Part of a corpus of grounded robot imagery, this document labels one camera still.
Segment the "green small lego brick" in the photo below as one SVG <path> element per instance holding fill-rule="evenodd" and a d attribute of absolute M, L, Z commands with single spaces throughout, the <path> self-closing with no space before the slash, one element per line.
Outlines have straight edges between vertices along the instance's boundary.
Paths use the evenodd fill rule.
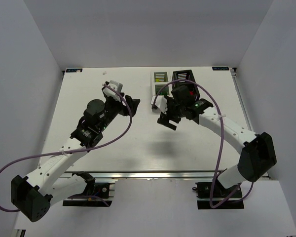
<path fill-rule="evenodd" d="M 160 94 L 159 95 L 169 95 L 169 91 L 168 91 L 168 89 L 163 89 L 161 92 L 160 92 Z"/>

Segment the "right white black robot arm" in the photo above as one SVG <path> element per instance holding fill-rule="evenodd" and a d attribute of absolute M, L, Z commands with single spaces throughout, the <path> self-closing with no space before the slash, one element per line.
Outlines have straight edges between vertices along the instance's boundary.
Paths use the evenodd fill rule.
<path fill-rule="evenodd" d="M 257 134 L 223 117 L 211 102 L 192 95 L 185 85 L 172 90 L 171 97 L 156 96 L 152 106 L 160 110 L 158 124 L 176 130 L 172 122 L 179 123 L 182 118 L 192 120 L 219 135 L 238 152 L 238 163 L 216 178 L 217 190 L 225 191 L 244 181 L 254 183 L 277 163 L 268 133 Z"/>

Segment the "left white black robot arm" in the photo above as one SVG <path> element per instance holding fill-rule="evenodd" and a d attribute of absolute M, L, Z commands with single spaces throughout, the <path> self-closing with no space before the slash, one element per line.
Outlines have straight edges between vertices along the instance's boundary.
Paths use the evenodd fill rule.
<path fill-rule="evenodd" d="M 74 195 L 90 195 L 95 179 L 87 172 L 72 174 L 61 185 L 56 180 L 78 159 L 89 153 L 103 138 L 103 131 L 117 115 L 133 117 L 139 99 L 124 96 L 126 105 L 116 95 L 105 96 L 105 101 L 91 100 L 76 129 L 62 146 L 59 155 L 52 155 L 39 168 L 25 177 L 15 176 L 11 181 L 11 202 L 31 222 L 40 220 L 55 203 Z"/>

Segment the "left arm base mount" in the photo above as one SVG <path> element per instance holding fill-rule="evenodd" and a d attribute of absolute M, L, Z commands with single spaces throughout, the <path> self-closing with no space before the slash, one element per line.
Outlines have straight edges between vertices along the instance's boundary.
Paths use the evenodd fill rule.
<path fill-rule="evenodd" d="M 63 200 L 63 206 L 110 207 L 114 197 L 115 181 L 96 181 L 92 188 Z"/>

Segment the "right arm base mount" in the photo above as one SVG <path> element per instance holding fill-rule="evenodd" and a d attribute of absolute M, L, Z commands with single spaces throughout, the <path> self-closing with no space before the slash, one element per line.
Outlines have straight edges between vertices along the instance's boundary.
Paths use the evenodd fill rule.
<path fill-rule="evenodd" d="M 195 183 L 194 187 L 192 187 L 192 190 L 196 194 L 198 210 L 212 209 L 210 206 L 210 188 L 211 188 L 211 182 L 198 182 L 198 183 Z M 212 203 L 213 205 L 218 204 L 220 201 L 226 198 L 230 193 L 232 193 L 232 191 L 235 188 L 237 189 L 233 193 L 233 195 L 216 209 L 244 209 L 244 203 L 242 200 L 240 200 L 243 196 L 242 191 L 241 191 L 241 188 L 237 187 L 236 185 L 232 186 L 229 189 L 220 189 L 215 184 Z"/>

